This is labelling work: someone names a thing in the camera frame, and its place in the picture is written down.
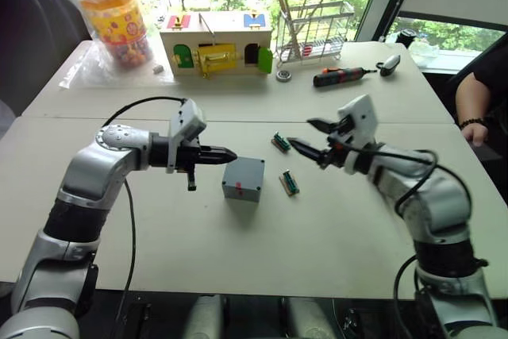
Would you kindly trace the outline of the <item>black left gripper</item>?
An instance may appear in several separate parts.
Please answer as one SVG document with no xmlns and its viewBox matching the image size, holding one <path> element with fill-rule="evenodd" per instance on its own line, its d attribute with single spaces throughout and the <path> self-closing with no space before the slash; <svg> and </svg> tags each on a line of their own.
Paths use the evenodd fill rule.
<svg viewBox="0 0 508 339">
<path fill-rule="evenodd" d="M 227 164 L 237 159 L 235 152 L 226 147 L 201 145 L 199 139 L 183 141 L 177 150 L 175 170 L 187 175 L 187 190 L 196 191 L 195 166 L 197 164 Z"/>
</svg>

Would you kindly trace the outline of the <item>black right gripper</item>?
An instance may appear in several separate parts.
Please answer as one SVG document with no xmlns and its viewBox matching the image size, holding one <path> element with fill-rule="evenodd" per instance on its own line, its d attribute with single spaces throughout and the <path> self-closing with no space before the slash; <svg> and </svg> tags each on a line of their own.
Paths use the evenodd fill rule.
<svg viewBox="0 0 508 339">
<path fill-rule="evenodd" d="M 314 117 L 306 120 L 315 129 L 327 134 L 329 149 L 320 150 L 312 147 L 307 142 L 296 138 L 288 137 L 287 141 L 299 154 L 312 160 L 319 168 L 325 169 L 330 165 L 338 168 L 344 166 L 349 149 L 345 147 L 352 136 L 355 123 L 350 115 L 339 121 L 329 121 L 324 118 Z"/>
</svg>

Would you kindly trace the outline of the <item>person's bare hand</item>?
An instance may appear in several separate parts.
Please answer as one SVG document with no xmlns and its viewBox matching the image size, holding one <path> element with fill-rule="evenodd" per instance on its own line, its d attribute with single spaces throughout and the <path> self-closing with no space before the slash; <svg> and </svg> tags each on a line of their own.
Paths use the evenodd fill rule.
<svg viewBox="0 0 508 339">
<path fill-rule="evenodd" d="M 488 137 L 488 128 L 479 123 L 471 123 L 463 127 L 461 133 L 475 147 L 480 147 Z"/>
</svg>

